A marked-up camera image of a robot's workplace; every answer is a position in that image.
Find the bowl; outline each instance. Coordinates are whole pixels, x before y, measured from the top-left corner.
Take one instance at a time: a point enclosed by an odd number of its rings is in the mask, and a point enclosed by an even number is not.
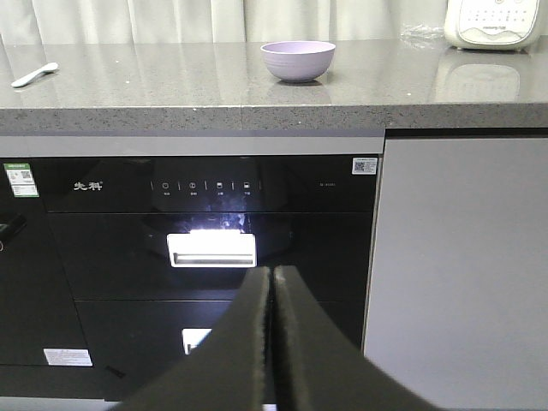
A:
[[[260,49],[268,70],[290,83],[311,81],[325,73],[335,53],[335,45],[325,41],[280,41]]]

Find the white spoon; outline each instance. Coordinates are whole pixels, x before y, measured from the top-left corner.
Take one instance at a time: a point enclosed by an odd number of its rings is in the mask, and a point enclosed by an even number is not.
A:
[[[11,86],[13,88],[26,86],[28,83],[30,83],[34,79],[38,78],[42,74],[53,73],[57,69],[59,69],[59,64],[57,64],[57,63],[47,63],[45,66],[40,67],[38,70],[33,71],[30,74],[24,75],[20,79],[14,81],[13,83],[11,83]]]

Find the white curtain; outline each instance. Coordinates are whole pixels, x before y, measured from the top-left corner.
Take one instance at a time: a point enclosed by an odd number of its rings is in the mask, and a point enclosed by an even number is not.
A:
[[[446,0],[0,0],[6,45],[393,39]]]

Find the glowing light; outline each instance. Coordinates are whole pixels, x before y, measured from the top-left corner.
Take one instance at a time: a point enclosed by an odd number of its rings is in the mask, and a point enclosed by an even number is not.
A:
[[[255,267],[255,236],[238,229],[193,229],[168,234],[172,267]]]

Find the dark foreground object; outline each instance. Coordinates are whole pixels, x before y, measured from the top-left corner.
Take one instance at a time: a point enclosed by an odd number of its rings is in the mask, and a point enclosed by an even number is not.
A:
[[[260,411],[265,388],[267,268],[247,272],[211,334],[184,363],[116,411]],[[433,411],[363,357],[293,266],[274,273],[271,352],[279,411]]]

